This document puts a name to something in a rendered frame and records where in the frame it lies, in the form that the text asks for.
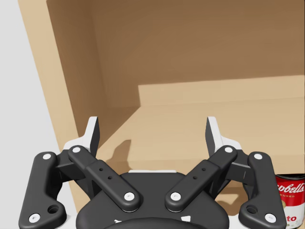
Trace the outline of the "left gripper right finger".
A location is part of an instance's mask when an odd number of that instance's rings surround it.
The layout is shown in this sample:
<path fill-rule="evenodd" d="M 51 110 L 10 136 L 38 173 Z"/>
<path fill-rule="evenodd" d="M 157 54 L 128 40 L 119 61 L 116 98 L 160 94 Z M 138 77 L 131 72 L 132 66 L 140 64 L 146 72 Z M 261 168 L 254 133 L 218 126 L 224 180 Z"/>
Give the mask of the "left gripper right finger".
<path fill-rule="evenodd" d="M 230 181 L 237 181 L 248 197 L 238 213 L 240 223 L 249 229 L 284 229 L 285 213 L 270 156 L 263 152 L 245 154 L 237 141 L 221 135 L 213 116 L 207 117 L 205 140 L 209 158 L 168 191 L 167 209 L 181 212 L 201 192 L 216 198 Z"/>

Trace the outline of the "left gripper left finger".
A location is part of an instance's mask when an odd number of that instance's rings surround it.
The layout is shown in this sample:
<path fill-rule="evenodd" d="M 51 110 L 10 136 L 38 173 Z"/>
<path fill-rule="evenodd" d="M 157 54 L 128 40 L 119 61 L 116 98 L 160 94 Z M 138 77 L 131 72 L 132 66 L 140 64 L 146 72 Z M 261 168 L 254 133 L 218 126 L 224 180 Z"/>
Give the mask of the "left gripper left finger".
<path fill-rule="evenodd" d="M 35 156 L 21 208 L 21 229 L 56 229 L 67 219 L 65 206 L 57 200 L 63 183 L 74 180 L 94 198 L 103 191 L 121 210 L 134 212 L 140 194 L 104 161 L 96 158 L 100 140 L 98 117 L 89 118 L 82 137 L 68 141 L 63 151 Z"/>

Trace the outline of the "pale wooden shelf unit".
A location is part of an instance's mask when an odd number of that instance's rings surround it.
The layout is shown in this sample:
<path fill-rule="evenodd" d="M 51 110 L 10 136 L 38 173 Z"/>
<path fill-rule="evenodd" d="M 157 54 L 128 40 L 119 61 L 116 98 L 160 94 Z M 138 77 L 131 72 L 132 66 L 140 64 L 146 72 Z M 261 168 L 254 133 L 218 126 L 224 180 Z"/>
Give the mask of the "pale wooden shelf unit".
<path fill-rule="evenodd" d="M 188 173 L 206 119 L 305 173 L 305 0 L 18 0 L 60 149 L 100 125 L 117 173 Z"/>

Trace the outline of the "red and white can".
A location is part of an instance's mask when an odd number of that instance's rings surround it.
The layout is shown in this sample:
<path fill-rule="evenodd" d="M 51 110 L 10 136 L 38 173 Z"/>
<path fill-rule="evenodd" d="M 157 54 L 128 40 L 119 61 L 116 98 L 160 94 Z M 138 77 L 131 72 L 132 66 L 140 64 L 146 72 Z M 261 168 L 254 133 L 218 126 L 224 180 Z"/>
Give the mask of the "red and white can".
<path fill-rule="evenodd" d="M 286 229 L 299 228 L 305 218 L 305 174 L 276 175 Z"/>

